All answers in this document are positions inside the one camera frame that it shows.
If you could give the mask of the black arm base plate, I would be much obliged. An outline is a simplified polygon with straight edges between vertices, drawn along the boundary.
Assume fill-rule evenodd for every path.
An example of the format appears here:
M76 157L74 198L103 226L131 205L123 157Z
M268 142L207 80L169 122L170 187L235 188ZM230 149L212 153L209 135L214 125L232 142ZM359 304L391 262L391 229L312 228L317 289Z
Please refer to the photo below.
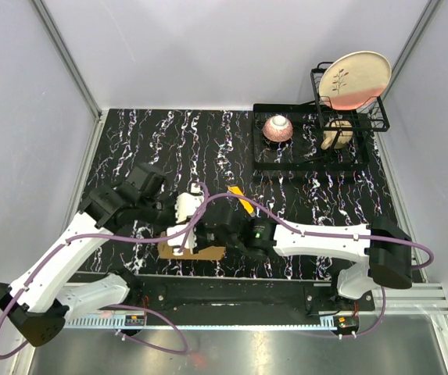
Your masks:
M309 314L375 310L373 294L356 301L335 294L326 282L127 275L128 302L158 311L183 305L283 305Z

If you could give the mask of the yellow black utility knife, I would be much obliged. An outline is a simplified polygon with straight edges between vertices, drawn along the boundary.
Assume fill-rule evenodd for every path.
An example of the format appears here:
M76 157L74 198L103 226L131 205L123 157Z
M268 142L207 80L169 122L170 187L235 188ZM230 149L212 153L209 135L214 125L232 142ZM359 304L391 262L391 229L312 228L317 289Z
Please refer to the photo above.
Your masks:
M241 190L240 187L236 186L236 185L231 185L228 186L228 191L234 195L239 195L241 197L244 197L244 193ZM251 216L251 217L255 217L256 213L255 210L253 208L253 206L246 200L240 198L239 202L241 203L242 207L244 208L244 210Z

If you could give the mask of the pink patterned bowl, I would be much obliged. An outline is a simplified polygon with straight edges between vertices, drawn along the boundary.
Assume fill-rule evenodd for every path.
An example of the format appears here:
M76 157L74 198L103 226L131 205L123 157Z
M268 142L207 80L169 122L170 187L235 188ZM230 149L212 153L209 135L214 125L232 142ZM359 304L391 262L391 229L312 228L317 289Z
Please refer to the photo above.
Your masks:
M274 115L266 120L262 132L268 141L281 143L289 141L292 138L293 126L287 117Z

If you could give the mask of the beige ceramic mug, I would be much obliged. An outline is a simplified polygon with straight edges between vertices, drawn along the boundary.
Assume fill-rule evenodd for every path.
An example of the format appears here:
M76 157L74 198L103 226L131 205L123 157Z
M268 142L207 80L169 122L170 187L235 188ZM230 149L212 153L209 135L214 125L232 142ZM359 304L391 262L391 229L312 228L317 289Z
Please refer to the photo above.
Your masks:
M321 149L323 151L334 148L345 148L353 139L352 124L348 120L333 120L324 127Z

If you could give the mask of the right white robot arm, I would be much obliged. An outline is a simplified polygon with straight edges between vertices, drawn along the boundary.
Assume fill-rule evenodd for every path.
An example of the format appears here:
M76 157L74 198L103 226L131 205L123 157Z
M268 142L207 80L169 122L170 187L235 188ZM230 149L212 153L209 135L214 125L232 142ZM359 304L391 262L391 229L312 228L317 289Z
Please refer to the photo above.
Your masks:
M258 260L308 255L350 261L328 290L331 305L341 310L371 289L412 286L410 236L384 216L370 224L323 227L211 208L195 227L195 249L211 246Z

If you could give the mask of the brown cardboard express box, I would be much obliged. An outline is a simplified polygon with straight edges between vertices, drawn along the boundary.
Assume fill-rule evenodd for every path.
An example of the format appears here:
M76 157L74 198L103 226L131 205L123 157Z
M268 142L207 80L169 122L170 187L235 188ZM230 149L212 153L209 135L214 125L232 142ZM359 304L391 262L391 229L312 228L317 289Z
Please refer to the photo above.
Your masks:
M161 259L168 260L195 260L195 261L220 261L226 255L225 247L210 246L198 252L183 248L180 252L169 246L167 241L157 244L157 251Z

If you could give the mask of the aluminium frame rail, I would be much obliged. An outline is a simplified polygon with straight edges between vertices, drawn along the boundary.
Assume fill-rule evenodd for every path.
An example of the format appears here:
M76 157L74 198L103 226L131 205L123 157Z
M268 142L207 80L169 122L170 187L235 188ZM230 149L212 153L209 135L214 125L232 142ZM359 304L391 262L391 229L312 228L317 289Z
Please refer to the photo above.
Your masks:
M74 82L76 89L79 91L89 112L95 120L99 119L102 114L102 110L93 97L90 88L86 84L45 1L30 0L29 3L33 7L38 19L41 21L45 32L51 40L51 43L59 55L63 65L66 67L70 78Z

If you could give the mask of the cream pink plate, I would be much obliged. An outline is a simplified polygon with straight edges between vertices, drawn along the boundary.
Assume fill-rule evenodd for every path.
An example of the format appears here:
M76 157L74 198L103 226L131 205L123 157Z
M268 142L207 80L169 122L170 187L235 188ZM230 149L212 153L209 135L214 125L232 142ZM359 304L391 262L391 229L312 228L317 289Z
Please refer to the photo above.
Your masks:
M344 55L323 73L317 92L328 107L347 111L373 102L388 86L392 67L377 52L359 51Z

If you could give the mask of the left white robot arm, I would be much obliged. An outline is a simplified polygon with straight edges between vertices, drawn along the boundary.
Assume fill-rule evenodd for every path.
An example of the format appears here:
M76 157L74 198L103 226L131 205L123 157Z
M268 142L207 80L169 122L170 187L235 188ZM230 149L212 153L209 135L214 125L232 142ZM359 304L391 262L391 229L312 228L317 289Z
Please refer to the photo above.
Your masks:
M140 163L120 182L93 189L55 244L22 276L0 283L0 330L10 320L26 343L39 347L84 314L110 305L145 306L142 282L126 269L71 292L63 286L99 247L119 240L121 228L136 220L163 230L174 224L175 195L161 190L165 180L161 170Z

